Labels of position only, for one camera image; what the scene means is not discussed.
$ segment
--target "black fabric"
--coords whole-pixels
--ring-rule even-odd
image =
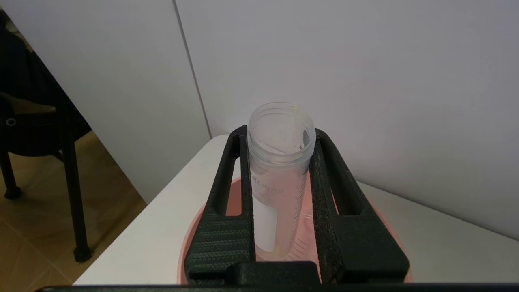
[[[34,52],[4,27],[0,28],[0,92],[39,104],[55,106],[59,85]]]
[[[62,108],[72,112],[73,137],[78,139],[90,131],[40,58],[29,52],[25,43],[4,26],[0,28],[0,92],[54,107],[65,104]],[[30,123],[22,123],[22,117],[17,115],[17,123],[7,126],[6,118],[14,114],[9,102],[0,96],[0,149],[23,156],[45,156],[61,149],[56,112],[32,115]]]

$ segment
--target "beige floor tile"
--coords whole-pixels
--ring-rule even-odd
[[[22,238],[0,221],[0,292],[6,291],[7,283],[22,247]]]
[[[2,237],[18,237],[9,227],[1,227]],[[44,258],[36,249],[21,239],[11,239],[16,242],[12,246],[0,246],[4,254],[1,259],[2,283],[5,292],[23,292],[38,277],[40,277],[49,267],[49,261]]]
[[[110,244],[124,231],[134,218],[146,207],[142,199],[131,202],[128,200],[126,208],[115,208],[118,217],[112,217],[99,222],[96,229],[91,229],[90,237],[95,238],[91,246],[95,249],[92,259],[85,263],[77,263],[72,256],[72,249],[61,256],[54,264],[67,278],[75,281],[86,269],[110,246]]]
[[[22,197],[15,201],[0,198],[0,222],[5,222],[0,224],[0,292],[23,286],[16,281],[10,282],[9,287],[6,284],[17,270],[3,263],[17,257],[39,262],[43,255],[59,269],[56,274],[45,267],[49,268],[49,279],[63,273],[68,280],[75,281],[146,206],[94,133],[76,142],[76,152],[87,237],[95,249],[93,258],[81,264],[74,261],[74,233],[63,164],[54,157],[11,155]],[[0,179],[0,193],[4,191]],[[7,224],[16,231],[13,236],[4,236]],[[31,278],[27,283],[45,282],[41,266],[35,265],[28,271],[23,278]]]
[[[46,286],[71,285],[71,281],[65,278],[55,268],[49,268],[38,278],[25,292],[34,292]]]

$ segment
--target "white tabletop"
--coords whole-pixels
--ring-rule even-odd
[[[184,235],[209,195],[226,140],[209,141],[75,285],[176,284]],[[400,236],[414,282],[519,282],[519,242],[359,185]]]

